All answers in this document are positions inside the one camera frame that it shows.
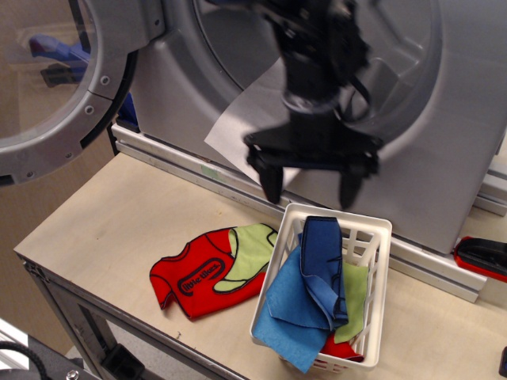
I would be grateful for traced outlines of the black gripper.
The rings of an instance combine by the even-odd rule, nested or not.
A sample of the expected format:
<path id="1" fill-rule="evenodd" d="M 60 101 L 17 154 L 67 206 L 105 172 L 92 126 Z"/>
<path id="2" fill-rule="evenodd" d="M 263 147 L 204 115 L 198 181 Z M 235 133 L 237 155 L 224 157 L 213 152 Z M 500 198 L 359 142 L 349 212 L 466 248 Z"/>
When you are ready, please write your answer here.
<path id="1" fill-rule="evenodd" d="M 383 141 L 356 131 L 336 114 L 290 112 L 285 123 L 244 137 L 247 161 L 258 173 L 266 199 L 280 202 L 284 170 L 319 169 L 341 173 L 339 201 L 348 210 L 365 178 L 378 170 L 378 152 Z"/>

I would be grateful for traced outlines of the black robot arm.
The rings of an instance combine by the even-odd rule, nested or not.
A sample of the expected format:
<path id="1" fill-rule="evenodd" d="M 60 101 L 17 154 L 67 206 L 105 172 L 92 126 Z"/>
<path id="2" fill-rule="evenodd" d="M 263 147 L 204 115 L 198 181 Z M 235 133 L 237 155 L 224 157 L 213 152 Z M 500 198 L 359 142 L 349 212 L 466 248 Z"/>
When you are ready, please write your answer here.
<path id="1" fill-rule="evenodd" d="M 364 179 L 378 172 L 381 139 L 349 127 L 340 94 L 368 91 L 357 72 L 368 64 L 368 45 L 356 24 L 354 1 L 217 1 L 249 10 L 272 26 L 285 66 L 282 96 L 286 123 L 246 135 L 247 162 L 258 173 L 267 200 L 279 203 L 284 168 L 338 171 L 343 209 L 350 208 Z"/>

